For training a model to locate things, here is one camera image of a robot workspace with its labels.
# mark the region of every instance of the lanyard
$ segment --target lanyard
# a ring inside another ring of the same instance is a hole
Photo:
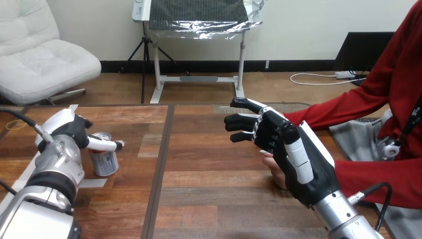
[[[416,102],[415,107],[412,110],[412,113],[409,116],[408,121],[405,124],[405,127],[402,130],[402,134],[408,135],[412,132],[415,126],[421,121],[422,118],[422,96],[419,97],[418,102]]]

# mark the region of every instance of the wooden table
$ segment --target wooden table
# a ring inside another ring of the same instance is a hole
[[[303,104],[273,104],[281,112]],[[44,122],[61,108],[25,108]],[[125,141],[117,154],[119,170],[101,188],[83,188],[75,217],[85,239],[325,239],[311,210],[279,190],[262,154],[250,142],[231,143],[224,116],[246,112],[226,105],[78,107],[95,124],[88,133],[109,132]],[[0,114],[0,128],[6,121]],[[0,178],[12,185],[36,154],[35,132],[28,126],[3,130]],[[327,131],[317,135],[333,158],[342,160]],[[86,179],[95,175],[82,150]],[[0,189],[0,197],[6,191]],[[358,212],[375,225],[372,208]],[[385,238],[390,238],[384,228]]]

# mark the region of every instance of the white leather chair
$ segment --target white leather chair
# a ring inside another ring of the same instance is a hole
[[[45,0],[0,0],[0,95],[25,105],[84,92],[51,97],[101,72],[94,55],[59,38]]]

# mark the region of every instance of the robotic arm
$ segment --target robotic arm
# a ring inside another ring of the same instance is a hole
[[[87,135],[93,125],[70,109],[61,110],[43,126],[17,112],[39,134],[41,154],[25,187],[15,194],[0,216],[0,238],[79,239],[81,227],[73,217],[73,203],[84,178],[80,149],[118,151],[123,141]]]
[[[249,140],[272,153],[286,175],[287,189],[315,212],[328,228],[330,239],[383,238],[342,194],[333,158],[305,121],[296,127],[273,108],[246,98],[234,98],[230,106],[258,114],[224,118],[227,131],[243,130],[232,134],[230,140]]]

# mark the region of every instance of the white tape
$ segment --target white tape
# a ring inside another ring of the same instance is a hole
[[[23,187],[25,187],[26,182],[28,181],[29,177],[31,176],[32,172],[35,170],[35,159],[40,155],[40,152],[37,152],[37,154],[34,156],[34,158],[31,160],[31,162],[26,167],[25,171],[22,173],[22,175],[19,177],[18,180],[15,181],[12,188],[15,191],[21,190]],[[3,201],[0,203],[0,214],[3,213],[6,209],[6,207],[9,205],[9,203],[12,201],[13,195],[12,193],[8,193]]]
[[[69,105],[69,109],[74,113],[78,105]]]
[[[84,179],[82,180],[79,188],[101,188],[104,187],[106,184],[106,178],[99,178],[99,179]]]

